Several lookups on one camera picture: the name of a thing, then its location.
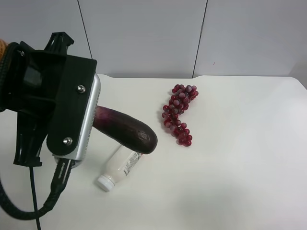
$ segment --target white table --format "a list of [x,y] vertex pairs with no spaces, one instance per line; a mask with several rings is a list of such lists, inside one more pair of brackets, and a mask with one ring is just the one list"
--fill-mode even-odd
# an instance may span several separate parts
[[[288,77],[201,76],[113,79],[100,75],[99,105],[147,123],[156,150],[105,193],[94,181],[119,147],[93,129],[87,157],[71,173],[43,230],[305,230],[307,229],[307,91]],[[175,84],[200,92],[181,116],[193,135],[185,148],[161,127]],[[12,201],[33,210],[28,169],[12,164],[16,114],[0,114],[0,174]],[[44,145],[35,168],[42,206],[55,169]],[[0,209],[1,230],[35,230]]]

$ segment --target bottle cap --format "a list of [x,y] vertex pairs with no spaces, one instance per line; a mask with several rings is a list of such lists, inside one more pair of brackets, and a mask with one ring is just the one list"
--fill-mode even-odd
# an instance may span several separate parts
[[107,177],[103,175],[97,179],[97,182],[98,186],[101,187],[106,192],[110,192],[115,186],[112,181],[110,181]]

